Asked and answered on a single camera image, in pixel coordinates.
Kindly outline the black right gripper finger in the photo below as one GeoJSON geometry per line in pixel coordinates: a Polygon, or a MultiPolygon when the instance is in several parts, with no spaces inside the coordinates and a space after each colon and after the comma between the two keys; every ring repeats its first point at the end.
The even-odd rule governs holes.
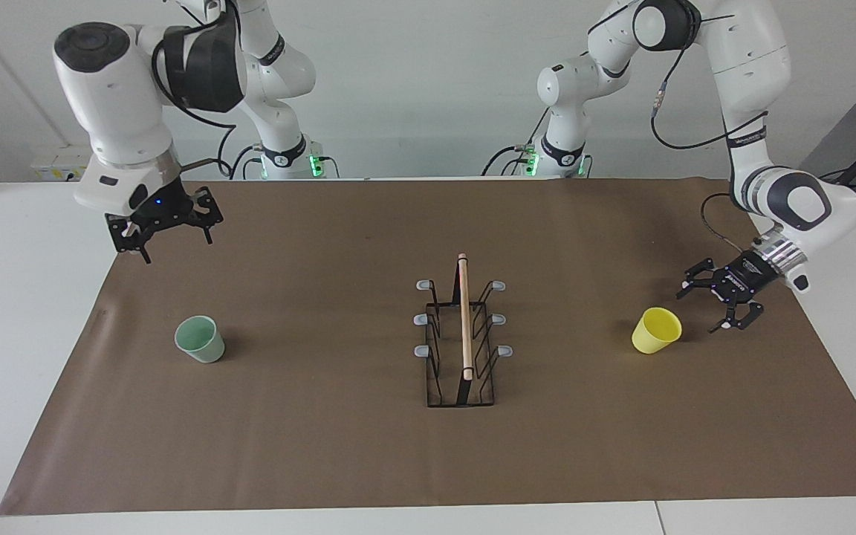
{"type": "Polygon", "coordinates": [[[152,257],[146,250],[146,243],[153,237],[152,228],[142,228],[129,218],[106,214],[106,226],[116,253],[139,253],[147,265],[152,257]]]}
{"type": "Polygon", "coordinates": [[[212,228],[224,222],[223,213],[210,192],[209,187],[200,187],[189,199],[191,200],[190,213],[186,216],[187,226],[201,228],[205,241],[213,244],[212,228]]]}

